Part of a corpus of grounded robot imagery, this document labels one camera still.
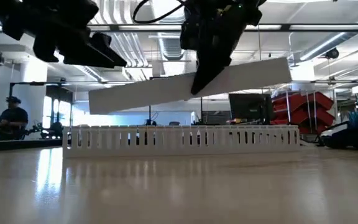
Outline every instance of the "black shirt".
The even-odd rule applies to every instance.
[[[0,115],[0,122],[2,120],[7,120],[8,122],[29,122],[29,115],[25,110],[23,110],[20,107],[17,108],[9,108],[4,110],[2,114]],[[12,129],[20,129],[20,127],[11,127]]]

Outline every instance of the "white slotted organizer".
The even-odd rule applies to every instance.
[[[297,126],[92,126],[64,129],[63,157],[292,152]]]

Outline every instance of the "computer monitor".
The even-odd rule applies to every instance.
[[[272,99],[269,94],[229,94],[232,119],[260,119],[269,124],[273,117]]]

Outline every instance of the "window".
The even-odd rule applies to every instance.
[[[59,121],[63,126],[70,125],[71,104],[61,101],[59,104]]]
[[[52,115],[52,98],[46,96],[44,98],[44,112],[42,116],[42,127],[49,128],[50,127],[50,119]]]
[[[61,122],[63,126],[70,126],[71,103],[66,101],[53,100],[49,96],[44,98],[44,116],[42,118],[42,127],[49,128],[54,122]]]

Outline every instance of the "column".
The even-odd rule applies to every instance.
[[[36,58],[21,64],[20,82],[46,82],[48,65]],[[29,114],[27,129],[32,128],[34,121],[42,122],[46,86],[16,85],[13,96],[22,100],[21,108]],[[30,138],[39,138],[39,133]]]

